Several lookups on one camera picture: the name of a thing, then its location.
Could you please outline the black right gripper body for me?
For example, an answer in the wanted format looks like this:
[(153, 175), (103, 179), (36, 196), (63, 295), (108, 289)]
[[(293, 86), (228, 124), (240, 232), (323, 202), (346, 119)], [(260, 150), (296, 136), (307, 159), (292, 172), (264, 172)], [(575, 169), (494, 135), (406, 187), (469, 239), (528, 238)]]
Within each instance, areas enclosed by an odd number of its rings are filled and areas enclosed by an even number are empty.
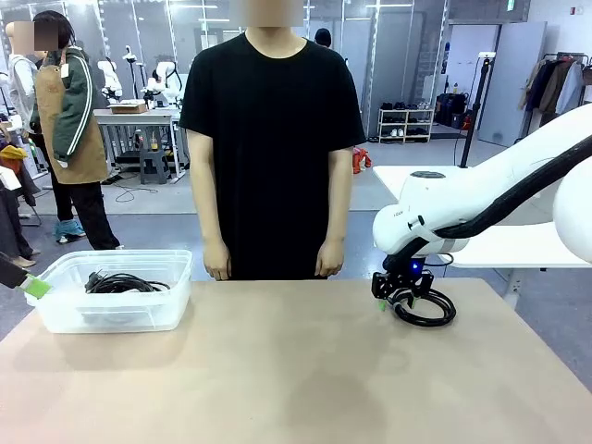
[(426, 273), (423, 270), (397, 271), (390, 274), (394, 290), (419, 290)]

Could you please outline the person's left hand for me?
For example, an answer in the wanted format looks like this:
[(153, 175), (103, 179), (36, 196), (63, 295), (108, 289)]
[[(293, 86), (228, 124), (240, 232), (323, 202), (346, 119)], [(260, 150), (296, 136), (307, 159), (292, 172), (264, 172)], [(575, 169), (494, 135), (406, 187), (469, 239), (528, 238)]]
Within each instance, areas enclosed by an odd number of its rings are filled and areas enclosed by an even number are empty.
[(319, 249), (315, 276), (329, 278), (336, 276), (344, 263), (344, 242), (342, 240), (325, 240)]

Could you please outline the person's right hand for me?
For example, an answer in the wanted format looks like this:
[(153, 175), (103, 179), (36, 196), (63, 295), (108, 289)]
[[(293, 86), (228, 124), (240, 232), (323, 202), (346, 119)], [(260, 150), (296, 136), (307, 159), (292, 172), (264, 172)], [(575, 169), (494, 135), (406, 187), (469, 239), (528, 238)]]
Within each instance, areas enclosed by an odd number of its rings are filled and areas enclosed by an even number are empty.
[(222, 240), (209, 240), (203, 247), (203, 264), (208, 275), (216, 281), (231, 277), (230, 254)]

